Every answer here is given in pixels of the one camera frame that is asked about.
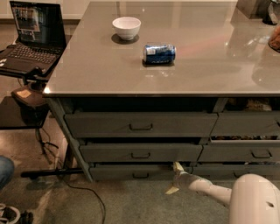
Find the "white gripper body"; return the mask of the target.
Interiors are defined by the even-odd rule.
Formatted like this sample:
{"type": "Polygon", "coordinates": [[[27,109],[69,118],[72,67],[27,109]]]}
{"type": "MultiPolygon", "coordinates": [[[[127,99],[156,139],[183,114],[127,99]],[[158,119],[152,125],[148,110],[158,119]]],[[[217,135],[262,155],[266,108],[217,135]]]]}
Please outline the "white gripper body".
{"type": "Polygon", "coordinates": [[[195,177],[185,171],[176,171],[173,179],[173,185],[178,189],[193,190],[193,181],[195,177]]]}

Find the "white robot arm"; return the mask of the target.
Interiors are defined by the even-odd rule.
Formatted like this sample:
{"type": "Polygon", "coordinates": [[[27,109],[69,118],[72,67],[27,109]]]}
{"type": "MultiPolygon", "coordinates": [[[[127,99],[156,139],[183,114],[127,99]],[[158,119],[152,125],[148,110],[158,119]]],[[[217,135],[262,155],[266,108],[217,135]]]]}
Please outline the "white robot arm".
{"type": "Polygon", "coordinates": [[[173,171],[166,194],[187,189],[210,197],[228,209],[228,224],[280,224],[280,190],[260,175],[242,175],[226,188],[190,174],[179,162],[173,163],[173,171]]]}

